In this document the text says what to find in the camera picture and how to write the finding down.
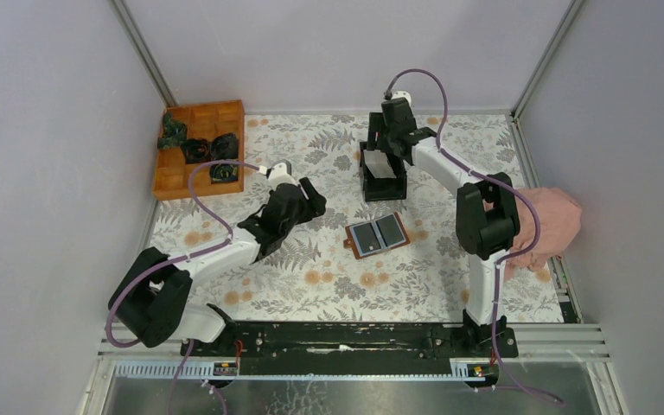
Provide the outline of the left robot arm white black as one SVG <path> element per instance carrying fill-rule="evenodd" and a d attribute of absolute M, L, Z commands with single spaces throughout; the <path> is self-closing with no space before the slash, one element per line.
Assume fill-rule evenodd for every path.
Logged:
<path fill-rule="evenodd" d="M 233 346 L 230 319 L 213 305 L 188 301 L 211 278 L 265 259 L 292 229 L 326 212 L 327 200 L 306 177 L 281 183 L 269 199 L 224 238 L 175 257 L 149 247 L 139 253 L 108 302 L 107 340 L 115 347 L 154 348 L 168 340 L 193 340 L 214 355 Z"/>

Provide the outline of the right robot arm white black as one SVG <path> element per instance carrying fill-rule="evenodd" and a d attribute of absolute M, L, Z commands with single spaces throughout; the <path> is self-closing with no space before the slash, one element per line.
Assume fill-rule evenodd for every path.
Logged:
<path fill-rule="evenodd" d="M 394 189 L 393 180 L 404 179 L 407 166 L 423 170 L 456 197 L 455 234 L 469 255 L 470 272 L 461 343 L 469 354 L 486 354 L 506 325 L 497 309 L 502 276 L 496 264 L 520 232 L 510 177 L 486 176 L 449 153 L 438 132 L 417 125 L 406 93 L 387 93 L 380 112 L 370 113 L 361 154 L 367 179 L 375 181 L 363 188 L 379 200 L 405 198 L 403 189 Z"/>

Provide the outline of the black credit card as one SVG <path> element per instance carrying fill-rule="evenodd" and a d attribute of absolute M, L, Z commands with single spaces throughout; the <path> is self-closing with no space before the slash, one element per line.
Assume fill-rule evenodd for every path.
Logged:
<path fill-rule="evenodd" d="M 393 248 L 406 242 L 405 232 L 396 214 L 389 214 L 375 221 L 385 248 Z"/>
<path fill-rule="evenodd" d="M 381 249 L 378 234 L 371 222 L 351 226 L 350 231 L 355 249 L 361 258 L 372 255 Z"/>

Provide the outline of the brown leather card holder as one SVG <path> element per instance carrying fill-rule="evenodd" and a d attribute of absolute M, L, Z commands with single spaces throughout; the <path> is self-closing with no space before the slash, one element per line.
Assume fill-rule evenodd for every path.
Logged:
<path fill-rule="evenodd" d="M 356 259 L 398 249 L 411 243 L 398 212 L 345 227 L 343 246 Z"/>

